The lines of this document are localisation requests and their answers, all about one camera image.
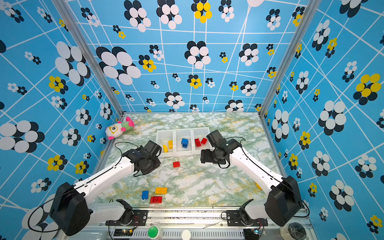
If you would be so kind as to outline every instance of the stuffed toy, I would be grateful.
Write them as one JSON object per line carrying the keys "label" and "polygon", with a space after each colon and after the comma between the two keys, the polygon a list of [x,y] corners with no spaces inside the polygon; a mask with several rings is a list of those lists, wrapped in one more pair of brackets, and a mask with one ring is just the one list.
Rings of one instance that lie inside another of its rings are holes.
{"label": "stuffed toy", "polygon": [[120,122],[109,126],[106,128],[105,133],[107,134],[107,137],[109,140],[114,139],[115,137],[119,137],[123,132],[130,130],[135,127],[135,124],[131,120],[130,117],[126,118],[126,122]]}

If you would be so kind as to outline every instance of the black and white circles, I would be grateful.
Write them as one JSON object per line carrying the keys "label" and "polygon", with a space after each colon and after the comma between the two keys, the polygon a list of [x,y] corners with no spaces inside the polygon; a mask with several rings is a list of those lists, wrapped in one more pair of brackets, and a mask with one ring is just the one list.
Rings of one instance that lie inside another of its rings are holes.
{"label": "black and white circles", "polygon": [[78,141],[81,139],[81,135],[79,134],[79,130],[70,128],[68,130],[63,131],[63,139],[61,142],[63,144],[68,144],[68,146],[76,146]]}
{"label": "black and white circles", "polygon": [[243,104],[243,101],[242,100],[229,100],[228,101],[228,105],[225,106],[225,109],[227,110],[227,112],[239,112],[239,113],[242,113],[244,111],[244,108],[243,108],[244,104]]}
{"label": "black and white circles", "polygon": [[289,114],[287,111],[281,112],[280,109],[276,110],[275,119],[272,121],[271,130],[275,134],[276,142],[280,142],[281,139],[286,139],[289,133],[288,126],[288,117]]}
{"label": "black and white circles", "polygon": [[[49,212],[51,210],[51,206],[53,201],[51,201],[55,197],[55,194],[50,195],[43,205],[36,209],[32,208],[29,210],[22,220],[23,229],[28,229],[22,239],[28,240],[40,240],[40,239],[53,239],[55,238],[58,230],[58,225],[56,222],[50,220],[46,221],[49,217]],[[37,232],[30,230],[28,227],[28,222],[31,228],[35,229]]]}
{"label": "black and white circles", "polygon": [[40,16],[47,20],[48,23],[51,23],[52,22],[52,18],[51,18],[51,15],[49,15],[48,13],[45,12],[45,9],[41,8],[41,7],[37,7],[37,13],[40,14]]}
{"label": "black and white circles", "polygon": [[85,110],[84,108],[77,109],[75,120],[76,120],[76,122],[79,122],[82,125],[88,125],[89,121],[91,120],[91,116],[89,114],[89,111]]}
{"label": "black and white circles", "polygon": [[320,51],[323,44],[328,42],[328,36],[331,32],[331,28],[329,28],[329,19],[325,20],[324,23],[319,23],[316,28],[316,33],[313,36],[312,47],[316,48],[316,51]]}
{"label": "black and white circles", "polygon": [[309,72],[300,72],[299,78],[296,81],[296,90],[301,94],[304,90],[307,90],[310,79],[308,78]]}
{"label": "black and white circles", "polygon": [[[131,85],[132,78],[141,76],[140,69],[133,64],[131,56],[121,47],[112,48],[112,52],[105,47],[98,47],[96,54],[102,60],[99,62],[101,70],[109,78],[116,78],[124,85]],[[114,68],[118,63],[123,70]]]}
{"label": "black and white circles", "polygon": [[[86,60],[80,49],[76,46],[70,48],[61,41],[56,44],[56,49],[60,55],[60,57],[55,60],[57,70],[69,77],[72,83],[82,86],[84,84],[84,78],[90,78],[91,70],[85,65]],[[77,70],[74,69],[71,64],[75,64],[75,62],[77,62]]]}
{"label": "black and white circles", "polygon": [[158,0],[159,7],[156,10],[163,24],[168,24],[169,29],[175,29],[176,24],[183,21],[179,15],[179,7],[175,4],[175,0]]}
{"label": "black and white circles", "polygon": [[315,169],[317,176],[327,176],[328,171],[331,169],[329,165],[329,156],[323,154],[321,151],[316,152],[316,156],[313,157],[312,168]]}
{"label": "black and white circles", "polygon": [[111,109],[111,105],[109,103],[101,103],[100,104],[100,116],[102,116],[103,118],[105,118],[106,120],[109,120],[111,118],[111,115],[112,115],[112,109]]}
{"label": "black and white circles", "polygon": [[205,42],[200,41],[196,44],[194,41],[189,41],[187,43],[187,48],[188,51],[184,53],[184,57],[189,64],[194,64],[195,68],[202,69],[204,64],[207,65],[211,62]]}
{"label": "black and white circles", "polygon": [[182,96],[177,92],[166,93],[166,97],[164,98],[164,102],[168,106],[173,107],[176,110],[185,105],[185,102],[183,101]]}
{"label": "black and white circles", "polygon": [[269,27],[271,31],[275,30],[275,28],[280,27],[281,17],[279,16],[279,13],[280,9],[271,9],[269,11],[269,15],[267,15],[267,17],[265,18],[268,21],[267,27]]}
{"label": "black and white circles", "polygon": [[231,0],[221,0],[221,5],[218,7],[219,12],[221,12],[221,18],[227,23],[230,19],[235,17],[233,13],[234,8],[231,6]]}
{"label": "black and white circles", "polygon": [[42,190],[43,191],[47,191],[48,190],[48,187],[52,184],[51,181],[49,181],[49,178],[45,178],[44,180],[43,179],[39,179],[37,180],[36,182],[33,182],[31,184],[31,193],[39,193],[41,192]]}
{"label": "black and white circles", "polygon": [[347,117],[343,113],[344,110],[345,104],[342,101],[334,104],[333,101],[329,100],[325,103],[318,121],[319,125],[324,128],[325,134],[330,136],[333,131],[341,132],[344,129],[344,124],[347,121]]}
{"label": "black and white circles", "polygon": [[16,125],[9,122],[4,123],[0,126],[0,134],[4,136],[0,139],[0,149],[31,153],[36,150],[37,143],[42,142],[45,138],[45,135],[38,130],[37,123],[26,120],[22,120]]}
{"label": "black and white circles", "polygon": [[337,209],[342,210],[343,208],[350,212],[355,201],[352,198],[353,189],[340,180],[336,180],[336,184],[331,187],[329,196],[334,200],[334,205]]}
{"label": "black and white circles", "polygon": [[126,0],[124,7],[127,11],[124,12],[124,16],[132,27],[137,27],[140,32],[145,32],[146,27],[151,26],[151,21],[147,18],[147,12],[141,7],[141,3],[137,0],[131,1]]}
{"label": "black and white circles", "polygon": [[259,60],[258,53],[259,49],[257,49],[256,43],[252,45],[246,43],[243,45],[243,50],[239,52],[240,61],[245,63],[246,66],[250,66]]}
{"label": "black and white circles", "polygon": [[344,14],[348,11],[347,16],[351,18],[358,13],[361,3],[365,3],[367,1],[368,0],[343,0],[341,1],[339,12]]}
{"label": "black and white circles", "polygon": [[240,87],[241,92],[244,93],[247,97],[251,94],[256,93],[256,82],[255,81],[245,81],[243,86]]}
{"label": "black and white circles", "polygon": [[359,173],[359,176],[361,178],[372,178],[372,171],[375,171],[377,169],[375,163],[376,159],[374,157],[368,157],[366,154],[363,154],[358,160],[358,165],[355,166],[355,170]]}

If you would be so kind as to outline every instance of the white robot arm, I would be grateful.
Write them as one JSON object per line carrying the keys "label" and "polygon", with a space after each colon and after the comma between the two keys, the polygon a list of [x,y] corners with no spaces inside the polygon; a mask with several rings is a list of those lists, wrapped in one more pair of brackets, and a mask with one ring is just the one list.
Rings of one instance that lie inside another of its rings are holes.
{"label": "white robot arm", "polygon": [[227,141],[217,130],[208,134],[207,139],[215,149],[201,151],[202,163],[234,164],[257,182],[268,196],[264,206],[251,199],[240,207],[240,216],[245,225],[251,225],[257,218],[269,217],[277,225],[284,226],[303,207],[294,178],[284,178],[270,170],[252,157],[239,142],[234,139]]}
{"label": "white robot arm", "polygon": [[[295,179],[273,172],[250,156],[239,142],[234,139],[227,141],[217,130],[208,134],[207,139],[215,149],[201,150],[202,163],[232,163],[247,173],[268,195],[264,205],[251,199],[240,207],[240,217],[245,225],[252,225],[257,218],[269,217],[283,226],[302,208]],[[124,200],[104,204],[92,201],[122,177],[135,171],[141,171],[142,175],[152,172],[160,165],[158,152],[161,152],[161,147],[149,141],[145,147],[128,150],[119,160],[75,185],[62,184],[53,199],[50,217],[67,236],[78,233],[91,223],[106,220],[129,223],[132,207]]]}

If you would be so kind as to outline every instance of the marble tabletop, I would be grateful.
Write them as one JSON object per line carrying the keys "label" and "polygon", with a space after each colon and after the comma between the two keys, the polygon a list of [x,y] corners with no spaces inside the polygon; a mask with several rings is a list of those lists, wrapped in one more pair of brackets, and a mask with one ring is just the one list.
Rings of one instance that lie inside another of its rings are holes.
{"label": "marble tabletop", "polygon": [[[279,172],[272,149],[257,113],[148,113],[127,114],[135,123],[133,130],[125,132],[115,142],[127,141],[145,145],[156,140],[156,132],[165,129],[209,127],[219,130],[223,137],[241,136],[243,146],[256,159],[275,172]],[[117,144],[123,152],[132,148],[126,143]],[[107,164],[120,158],[115,147]],[[249,199],[266,198],[264,192],[241,169],[231,165],[221,169],[216,164],[202,164],[200,156],[164,157],[161,165],[152,173],[128,176],[103,191],[94,202],[109,202],[110,199],[124,199],[132,207],[208,207],[240,206]],[[173,162],[180,167],[173,168]],[[156,187],[167,187],[161,204],[150,204]],[[147,200],[141,199],[142,191],[149,191]]]}

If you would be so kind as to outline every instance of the wire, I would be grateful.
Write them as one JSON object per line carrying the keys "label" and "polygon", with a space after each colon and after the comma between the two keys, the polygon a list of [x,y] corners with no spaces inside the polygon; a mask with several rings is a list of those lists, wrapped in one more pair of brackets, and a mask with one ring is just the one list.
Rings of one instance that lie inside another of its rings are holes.
{"label": "wire", "polygon": [[[226,137],[225,139],[228,139],[228,138],[234,138],[234,137]],[[239,137],[239,138],[242,138],[244,141],[246,141],[245,138],[243,137]]]}
{"label": "wire", "polygon": [[31,227],[31,225],[29,224],[29,222],[30,222],[30,220],[31,220],[32,215],[33,215],[33,214],[34,214],[40,207],[44,206],[45,204],[49,203],[50,201],[55,200],[56,198],[59,198],[59,197],[65,195],[65,194],[68,194],[68,193],[70,193],[70,192],[73,192],[73,191],[75,191],[76,189],[78,189],[78,188],[80,188],[80,187],[82,187],[82,186],[84,186],[84,184],[81,185],[81,186],[79,186],[79,187],[77,187],[77,188],[74,188],[73,190],[70,190],[69,192],[66,192],[66,193],[63,193],[63,194],[61,194],[61,195],[59,195],[59,196],[57,196],[57,197],[54,197],[54,198],[52,198],[51,200],[49,200],[49,201],[47,201],[47,202],[41,204],[40,206],[38,206],[38,207],[31,213],[31,215],[30,215],[29,218],[28,218],[27,224],[28,224],[29,229],[32,230],[32,231],[35,231],[35,232],[41,232],[41,233],[45,233],[45,232],[55,232],[55,231],[61,230],[61,228],[58,228],[58,229],[56,229],[56,230],[51,230],[51,231],[39,231],[39,230],[35,230],[35,229],[33,229],[33,228]]}
{"label": "wire", "polygon": [[109,233],[109,237],[110,237],[112,240],[114,240],[114,239],[112,238],[112,236],[111,236],[111,231],[109,230],[109,224],[108,224],[108,233]]}
{"label": "wire", "polygon": [[227,220],[228,220],[228,217],[227,217],[227,219],[224,219],[224,218],[223,218],[223,213],[224,213],[224,212],[222,212],[222,213],[220,214],[220,217],[221,217],[221,219],[223,219],[224,221],[227,221]]}
{"label": "wire", "polygon": [[277,180],[274,176],[272,176],[271,174],[269,174],[268,172],[266,172],[264,169],[262,169],[259,165],[257,165],[254,161],[251,160],[251,158],[244,152],[244,149],[243,147],[241,146],[241,150],[243,151],[244,155],[254,164],[256,165],[258,168],[260,168],[263,172],[265,172],[268,176],[272,177],[273,179],[275,179],[277,182],[283,184],[284,186],[286,186],[296,197],[298,197],[300,199],[300,201],[307,207],[308,209],[308,214],[305,215],[305,216],[293,216],[293,217],[308,217],[310,215],[310,209],[309,207],[307,206],[307,204],[301,199],[301,197],[299,197],[292,189],[290,189],[287,185],[285,185],[284,183],[282,183],[281,181]]}

